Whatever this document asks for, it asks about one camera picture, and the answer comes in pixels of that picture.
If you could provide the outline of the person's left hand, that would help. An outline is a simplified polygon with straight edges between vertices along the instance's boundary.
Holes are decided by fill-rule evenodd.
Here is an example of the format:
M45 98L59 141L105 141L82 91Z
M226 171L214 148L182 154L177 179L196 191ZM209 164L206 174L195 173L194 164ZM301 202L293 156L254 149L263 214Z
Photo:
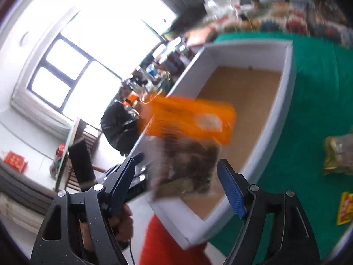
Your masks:
M109 225L115 230L115 240L118 244L126 249L133 237L133 218L132 211L127 204L122 207L122 213L117 214L109 219ZM90 231L87 223L80 223L80 230L83 239L84 248L93 252L94 247L90 237Z

